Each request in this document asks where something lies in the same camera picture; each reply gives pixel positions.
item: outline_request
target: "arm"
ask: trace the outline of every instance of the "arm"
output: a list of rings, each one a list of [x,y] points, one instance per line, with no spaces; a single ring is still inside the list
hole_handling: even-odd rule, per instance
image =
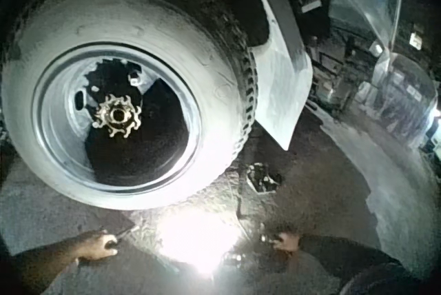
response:
[[[366,247],[355,241],[334,236],[280,234],[281,241],[275,249],[287,252],[302,250],[315,257],[332,275],[343,283],[361,271],[383,263],[398,263],[380,250]]]
[[[116,243],[116,237],[106,231],[87,232],[17,254],[12,258],[12,263],[23,285],[35,294],[40,294],[77,259],[94,261],[116,255],[116,249],[106,249],[109,242]]]

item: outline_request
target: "dark sleeve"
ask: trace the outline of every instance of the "dark sleeve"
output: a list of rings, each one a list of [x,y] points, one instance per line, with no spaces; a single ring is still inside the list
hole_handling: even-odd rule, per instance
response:
[[[328,273],[347,283],[361,271],[383,263],[398,263],[384,252],[345,238],[305,235],[300,250],[315,257]]]
[[[29,292],[20,281],[11,263],[11,255],[0,236],[0,289],[2,294],[35,295]]]

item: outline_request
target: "garage floor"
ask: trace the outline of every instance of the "garage floor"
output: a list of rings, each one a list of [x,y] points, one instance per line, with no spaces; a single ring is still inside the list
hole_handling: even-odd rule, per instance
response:
[[[288,152],[256,128],[239,160],[210,187],[186,202],[146,211],[118,212],[71,201],[44,185],[16,157],[9,170],[2,167],[0,232],[15,254],[86,230],[104,227],[118,232],[133,223],[141,225],[140,232],[121,243],[118,256],[96,266],[70,267],[47,294],[336,291],[338,280],[306,254],[290,262],[286,272],[272,273],[276,268],[268,267],[258,282],[227,273],[234,269],[223,276],[204,278],[184,274],[183,265],[170,263],[164,256],[158,258],[164,246],[159,230],[165,221],[194,215],[195,211],[199,216],[218,216],[237,231],[239,243],[246,243],[247,237],[253,239],[260,223],[265,222],[271,230],[283,225],[381,248],[416,276],[425,277],[438,254],[438,186],[418,152],[393,143],[375,126],[363,127],[359,120],[360,115],[352,114],[345,123],[336,123],[320,110],[314,114],[305,110]],[[375,136],[375,141],[361,127]],[[257,161],[270,164],[284,177],[283,186],[273,196],[257,197],[244,184],[244,165]],[[240,224],[236,218],[238,197],[242,198]],[[194,244],[200,255],[219,241],[219,235],[204,227],[181,223],[176,229],[177,242],[188,250]]]

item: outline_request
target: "bright light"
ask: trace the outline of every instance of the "bright light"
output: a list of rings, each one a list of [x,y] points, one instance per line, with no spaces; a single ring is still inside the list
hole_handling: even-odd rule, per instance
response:
[[[170,216],[161,221],[158,231],[162,255],[193,265],[205,275],[216,269],[240,236],[240,230],[219,215],[200,210]]]
[[[376,46],[375,46],[375,51],[376,51],[378,54],[381,54],[381,53],[383,52],[383,48],[381,47],[381,45],[376,45]]]

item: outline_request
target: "wheel hub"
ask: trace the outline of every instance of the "wheel hub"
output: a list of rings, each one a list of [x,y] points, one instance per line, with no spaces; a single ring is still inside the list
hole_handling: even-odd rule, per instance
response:
[[[120,132],[126,139],[132,130],[137,130],[141,126],[140,113],[141,108],[133,106],[130,96],[115,97],[109,94],[97,108],[96,121],[92,126],[94,128],[108,126],[111,138]]]

